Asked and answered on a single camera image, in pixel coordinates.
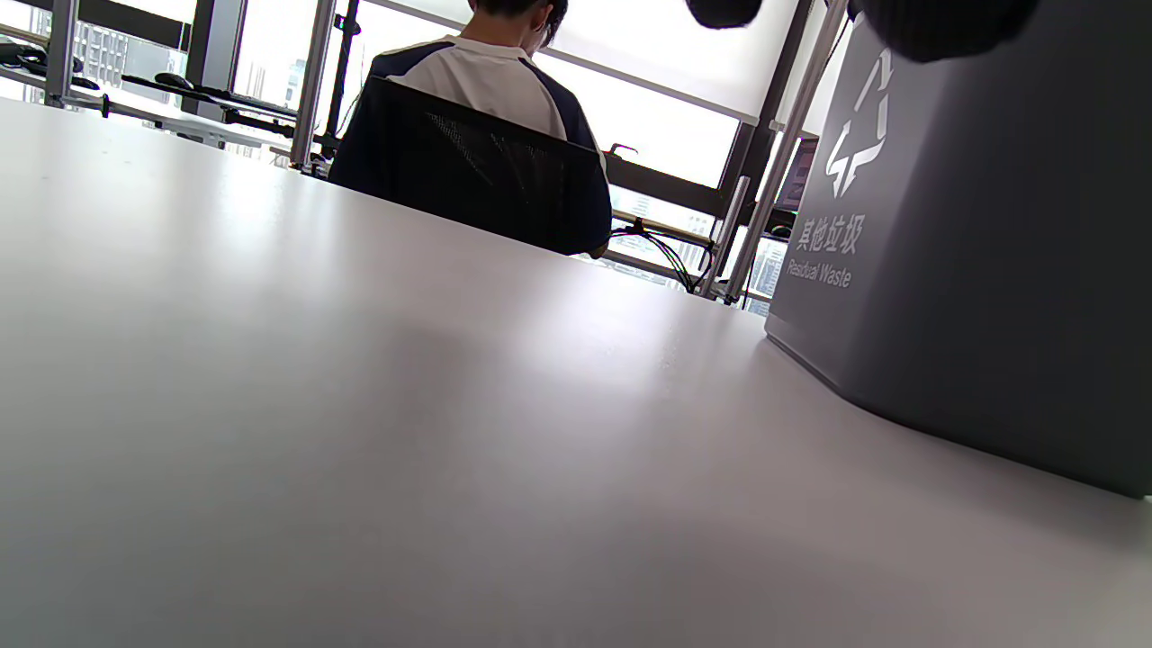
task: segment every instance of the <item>gray trash bin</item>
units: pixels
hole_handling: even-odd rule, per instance
[[[766,329],[848,400],[1152,493],[1152,3],[916,65],[857,24]]]

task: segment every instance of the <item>computer mouse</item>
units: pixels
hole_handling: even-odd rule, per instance
[[[180,76],[179,74],[173,74],[170,71],[161,71],[160,74],[156,75],[156,82],[162,83],[165,85],[172,85],[173,88],[180,88],[183,90],[196,90],[196,86],[192,85],[192,82]]]

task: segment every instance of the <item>black hair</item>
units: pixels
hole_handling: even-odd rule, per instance
[[[493,16],[518,16],[536,7],[541,0],[476,0],[476,8],[484,9]],[[552,43],[560,30],[560,23],[564,21],[568,13],[568,0],[543,0],[552,5],[552,13],[548,14],[548,22],[544,29],[548,30],[548,36],[544,39],[544,47]]]

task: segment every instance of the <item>metal pole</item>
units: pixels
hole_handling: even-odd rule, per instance
[[[71,50],[78,16],[79,0],[53,0],[48,69],[44,75],[44,103],[56,108],[65,107],[61,98],[67,97],[71,88]]]
[[[339,137],[340,104],[344,100],[344,80],[348,78],[348,59],[353,53],[353,38],[356,37],[356,18],[359,14],[359,0],[348,0],[348,12],[344,16],[344,28],[340,36],[340,58],[336,60],[336,82],[332,86],[332,105],[328,107],[328,128],[324,134]]]
[[[706,300],[712,299],[712,286],[715,284],[717,277],[723,272],[725,264],[728,263],[728,253],[732,251],[732,243],[736,239],[736,221],[740,220],[740,210],[744,206],[744,196],[748,194],[748,186],[750,183],[751,179],[746,175],[741,175],[736,180],[736,190],[732,194],[732,201],[728,203],[728,214],[723,217],[723,225],[720,227],[720,238],[717,239],[717,249],[712,256],[712,268],[704,274],[704,280],[700,282],[700,296]]]
[[[324,60],[328,55],[328,38],[335,17],[336,0],[320,0],[317,3],[316,20],[312,22],[312,44],[308,48],[304,80],[301,82],[296,133],[291,141],[291,163],[301,171],[308,166],[312,152],[312,130],[316,129],[316,107],[320,100]]]
[[[740,297],[744,291],[744,282],[752,270],[752,262],[756,261],[756,249],[764,234],[764,228],[768,224],[768,216],[775,203],[776,195],[780,194],[780,186],[785,181],[785,171],[788,168],[791,151],[799,135],[799,127],[808,116],[808,110],[812,106],[812,98],[816,89],[820,85],[820,77],[824,76],[824,68],[835,44],[836,31],[844,21],[848,13],[848,0],[833,0],[828,7],[828,13],[824,16],[824,24],[820,25],[820,35],[816,38],[816,46],[812,55],[808,60],[808,69],[804,70],[804,78],[801,81],[799,90],[796,92],[796,103],[793,104],[791,113],[788,115],[788,123],[785,126],[783,141],[780,143],[780,152],[772,161],[772,171],[768,173],[768,181],[760,191],[756,211],[752,212],[752,223],[748,227],[748,236],[744,238],[744,247],[736,256],[736,268],[728,280],[728,295],[726,301],[732,303]]]

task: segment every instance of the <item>chair backrest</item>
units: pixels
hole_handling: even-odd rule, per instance
[[[379,77],[333,163],[336,184],[561,254],[588,251],[596,151]]]

